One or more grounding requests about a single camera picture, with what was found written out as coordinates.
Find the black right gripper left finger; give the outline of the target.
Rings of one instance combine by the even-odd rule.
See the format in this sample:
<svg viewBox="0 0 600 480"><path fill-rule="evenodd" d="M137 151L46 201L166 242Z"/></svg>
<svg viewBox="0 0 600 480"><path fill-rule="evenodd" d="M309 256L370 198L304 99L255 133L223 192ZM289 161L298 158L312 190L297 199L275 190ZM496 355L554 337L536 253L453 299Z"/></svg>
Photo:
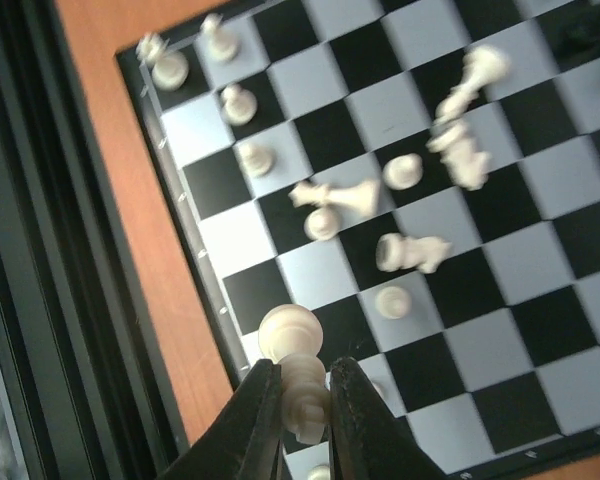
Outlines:
<svg viewBox="0 0 600 480"><path fill-rule="evenodd" d="M257 361L204 435L159 478L281 479L281 400L281 367Z"/></svg>

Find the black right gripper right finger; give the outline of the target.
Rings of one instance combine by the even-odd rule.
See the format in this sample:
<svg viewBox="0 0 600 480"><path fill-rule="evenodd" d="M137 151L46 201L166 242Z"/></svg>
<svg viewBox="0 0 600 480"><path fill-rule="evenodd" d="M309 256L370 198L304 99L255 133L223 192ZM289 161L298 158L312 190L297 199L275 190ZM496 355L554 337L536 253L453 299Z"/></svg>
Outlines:
<svg viewBox="0 0 600 480"><path fill-rule="evenodd" d="M333 479L443 479L352 358L331 368L329 458Z"/></svg>

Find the white king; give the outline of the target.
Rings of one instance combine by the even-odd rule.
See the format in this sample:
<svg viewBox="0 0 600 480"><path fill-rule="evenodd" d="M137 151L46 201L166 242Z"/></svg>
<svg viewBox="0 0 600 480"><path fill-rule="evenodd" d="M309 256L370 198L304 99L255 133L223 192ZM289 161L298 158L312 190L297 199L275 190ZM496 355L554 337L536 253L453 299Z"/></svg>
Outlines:
<svg viewBox="0 0 600 480"><path fill-rule="evenodd" d="M258 330L264 358L281 367L282 424L305 445L321 442L329 423L326 369L318 358L323 329L317 317L296 304L270 310Z"/></svg>

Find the black white chessboard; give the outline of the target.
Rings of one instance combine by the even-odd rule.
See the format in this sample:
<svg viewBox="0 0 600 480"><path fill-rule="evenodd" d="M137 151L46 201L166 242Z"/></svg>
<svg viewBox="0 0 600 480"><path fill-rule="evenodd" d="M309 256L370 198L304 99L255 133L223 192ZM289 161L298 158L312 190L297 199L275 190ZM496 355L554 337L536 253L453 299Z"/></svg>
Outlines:
<svg viewBox="0 0 600 480"><path fill-rule="evenodd" d="M192 236L197 282L226 328L232 369L260 356L258 327L289 303L324 331L320 358L356 359L451 479L515 479L600 449L600 40L566 45L582 1L234 1L221 9L240 49L208 55L201 19L163 32L189 63L158 89L134 47L117 60L143 134ZM488 178L469 191L426 143L463 58L490 45L508 74L459 118ZM221 92L257 99L242 126ZM249 177L237 147L274 154ZM415 153L423 176L393 190L383 168ZM380 181L365 218L331 205L337 235L312 241L288 194L307 181ZM382 235L437 236L450 256L431 274L380 271ZM412 308L387 319L377 293Z"/></svg>

